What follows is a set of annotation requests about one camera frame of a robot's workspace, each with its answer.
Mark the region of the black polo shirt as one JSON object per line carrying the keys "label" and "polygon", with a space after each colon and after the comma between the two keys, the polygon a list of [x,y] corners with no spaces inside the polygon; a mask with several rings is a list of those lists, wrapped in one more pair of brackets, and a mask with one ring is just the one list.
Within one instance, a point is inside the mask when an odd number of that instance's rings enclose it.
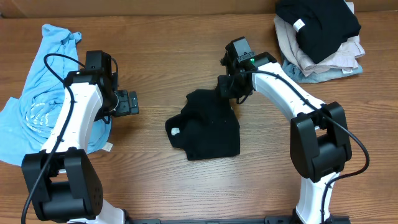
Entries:
{"label": "black polo shirt", "polygon": [[226,98],[216,90],[195,90],[180,113],[165,122],[172,147],[183,149],[189,161],[240,154],[240,125]]}

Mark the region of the light blue t-shirt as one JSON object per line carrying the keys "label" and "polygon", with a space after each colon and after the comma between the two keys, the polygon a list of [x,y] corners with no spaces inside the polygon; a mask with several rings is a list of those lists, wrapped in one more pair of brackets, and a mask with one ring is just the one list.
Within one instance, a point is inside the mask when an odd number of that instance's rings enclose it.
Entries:
{"label": "light blue t-shirt", "polygon": [[20,98],[10,98],[1,111],[1,160],[20,166],[25,155],[50,153],[61,128],[67,129],[57,151],[69,147],[87,153],[105,147],[111,126],[95,121],[101,106],[98,88],[88,82],[68,90],[62,80],[78,69],[79,32],[45,24],[42,42]]}

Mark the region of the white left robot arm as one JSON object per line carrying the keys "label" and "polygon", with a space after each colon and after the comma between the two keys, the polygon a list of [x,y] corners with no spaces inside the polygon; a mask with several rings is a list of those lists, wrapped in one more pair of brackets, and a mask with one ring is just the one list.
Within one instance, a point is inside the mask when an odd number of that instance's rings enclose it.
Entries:
{"label": "white left robot arm", "polygon": [[21,214],[33,206],[39,220],[56,223],[131,223],[125,209],[104,199],[88,156],[93,124],[139,113],[137,94],[118,88],[118,64],[102,50],[86,53],[81,69],[60,82],[65,99],[53,133],[38,153],[24,156],[21,169],[29,195]]}

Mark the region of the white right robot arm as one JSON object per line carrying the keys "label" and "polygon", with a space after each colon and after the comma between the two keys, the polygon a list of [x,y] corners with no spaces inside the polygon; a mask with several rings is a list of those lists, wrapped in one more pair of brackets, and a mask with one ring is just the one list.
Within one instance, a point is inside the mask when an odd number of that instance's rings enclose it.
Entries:
{"label": "white right robot arm", "polygon": [[267,216],[265,223],[349,223],[329,211],[332,180],[352,157],[343,107],[307,93],[268,52],[255,54],[245,37],[225,47],[218,77],[223,98],[243,103],[253,92],[271,100],[290,123],[290,158],[301,176],[300,198],[291,215]]}

